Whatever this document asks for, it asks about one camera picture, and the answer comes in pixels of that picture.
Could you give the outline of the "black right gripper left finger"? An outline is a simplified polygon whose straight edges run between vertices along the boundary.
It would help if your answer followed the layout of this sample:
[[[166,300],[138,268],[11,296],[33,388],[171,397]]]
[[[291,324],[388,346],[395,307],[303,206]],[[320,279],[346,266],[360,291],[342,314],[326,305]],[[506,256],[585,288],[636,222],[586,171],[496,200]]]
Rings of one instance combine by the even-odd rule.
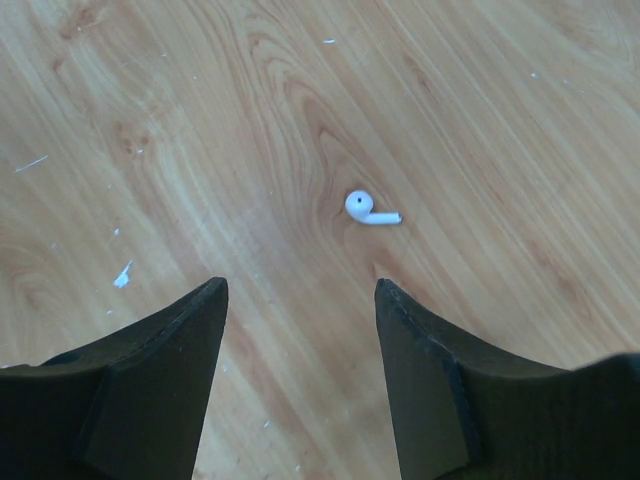
[[[41,365],[1,372],[5,479],[189,479],[228,308],[214,277]]]

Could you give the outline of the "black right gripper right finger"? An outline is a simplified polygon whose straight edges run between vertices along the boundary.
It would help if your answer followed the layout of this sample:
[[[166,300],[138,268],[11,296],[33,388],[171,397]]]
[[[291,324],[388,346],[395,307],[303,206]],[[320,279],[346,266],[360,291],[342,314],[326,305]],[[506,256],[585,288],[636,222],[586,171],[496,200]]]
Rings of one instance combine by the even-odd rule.
[[[376,327],[405,479],[635,479],[639,357],[520,357],[378,281]]]

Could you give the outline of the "white earbud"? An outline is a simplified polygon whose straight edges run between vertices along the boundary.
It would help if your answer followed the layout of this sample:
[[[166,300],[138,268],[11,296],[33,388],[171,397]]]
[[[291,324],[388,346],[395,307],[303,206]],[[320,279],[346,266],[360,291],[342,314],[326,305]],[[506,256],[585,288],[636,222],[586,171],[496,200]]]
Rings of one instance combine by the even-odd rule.
[[[399,212],[374,212],[373,198],[363,190],[351,192],[344,206],[353,220],[364,225],[398,225],[403,220]]]

